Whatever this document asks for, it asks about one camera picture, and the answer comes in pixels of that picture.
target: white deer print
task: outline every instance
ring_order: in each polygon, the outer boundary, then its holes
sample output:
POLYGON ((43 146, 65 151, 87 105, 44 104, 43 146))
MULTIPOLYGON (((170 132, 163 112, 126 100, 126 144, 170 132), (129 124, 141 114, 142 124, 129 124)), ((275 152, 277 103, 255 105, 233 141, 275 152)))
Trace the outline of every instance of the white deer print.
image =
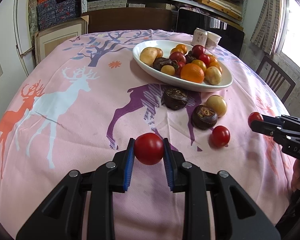
POLYGON ((50 139, 49 139, 49 152, 47 155, 47 160, 49 162, 49 168, 53 169, 54 164, 52 161, 52 148, 54 144, 54 139, 57 133, 57 124, 58 118, 60 115, 67 112, 69 107, 76 101, 78 97, 79 91, 82 89, 86 92, 90 91, 90 87, 88 84, 89 79, 97 79, 96 73, 93 73, 90 70, 87 74, 85 74, 85 68, 78 68, 77 70, 73 71, 73 76, 68 77, 66 75, 66 70, 69 68, 65 68, 62 70, 62 74, 66 79, 69 79, 72 83, 69 88, 64 92, 54 92, 50 94, 44 94, 41 97, 37 97, 33 108, 25 113, 23 119, 19 122, 16 130, 16 145, 17 150, 20 149, 19 142, 18 142, 18 128, 20 125, 31 117, 31 115, 40 115, 44 118, 44 122, 41 127, 37 130, 37 132, 32 135, 29 140, 29 143, 26 148, 27 156, 30 156, 30 145, 33 141, 34 137, 38 134, 41 134, 42 130, 50 124, 50 139))

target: paper cup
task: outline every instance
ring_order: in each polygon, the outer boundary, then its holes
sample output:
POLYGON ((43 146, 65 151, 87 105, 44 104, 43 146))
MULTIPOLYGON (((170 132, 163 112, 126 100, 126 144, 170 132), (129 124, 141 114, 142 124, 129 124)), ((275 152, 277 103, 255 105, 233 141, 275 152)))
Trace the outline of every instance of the paper cup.
POLYGON ((207 43, 206 43, 205 48, 208 50, 215 50, 220 39, 221 39, 221 36, 219 36, 215 33, 212 33, 212 32, 208 32, 208 38, 207 38, 207 43))

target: table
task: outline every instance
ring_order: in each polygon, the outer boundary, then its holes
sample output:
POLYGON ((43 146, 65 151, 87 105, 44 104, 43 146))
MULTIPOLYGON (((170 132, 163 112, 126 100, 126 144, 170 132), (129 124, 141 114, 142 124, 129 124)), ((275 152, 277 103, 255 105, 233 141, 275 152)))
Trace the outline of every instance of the table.
MULTIPOLYGON (((289 114, 247 65, 220 46, 214 51, 234 82, 216 93, 192 93, 184 109, 161 105, 165 84, 134 61, 145 40, 189 41, 188 34, 139 30, 93 33, 65 41, 26 79, 0 122, 0 222, 15 237, 46 195, 72 169, 95 170, 146 132, 167 137, 202 170, 227 170, 276 223, 289 205, 294 158, 267 136, 253 133, 253 111, 289 114), (211 130, 189 123, 191 110, 212 94, 225 98, 231 140, 208 144, 211 130)), ((181 239, 183 194, 167 186, 163 161, 134 164, 129 191, 114 194, 116 239, 181 239)))

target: plate of fruit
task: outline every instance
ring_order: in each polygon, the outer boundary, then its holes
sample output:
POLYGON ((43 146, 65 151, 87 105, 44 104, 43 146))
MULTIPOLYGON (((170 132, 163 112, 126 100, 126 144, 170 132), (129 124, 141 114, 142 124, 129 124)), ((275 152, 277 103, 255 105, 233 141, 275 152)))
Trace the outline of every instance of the plate of fruit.
POLYGON ((229 87, 233 78, 225 65, 203 46, 175 41, 144 41, 133 48, 133 58, 154 78, 198 92, 229 87))

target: human hand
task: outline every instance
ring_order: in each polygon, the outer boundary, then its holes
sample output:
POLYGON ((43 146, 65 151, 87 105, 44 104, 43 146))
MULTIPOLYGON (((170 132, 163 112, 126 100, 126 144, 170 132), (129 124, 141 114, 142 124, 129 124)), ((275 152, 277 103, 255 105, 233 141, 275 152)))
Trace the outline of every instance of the human hand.
POLYGON ((291 180, 291 190, 300 190, 300 160, 296 160, 293 165, 293 175, 291 180))

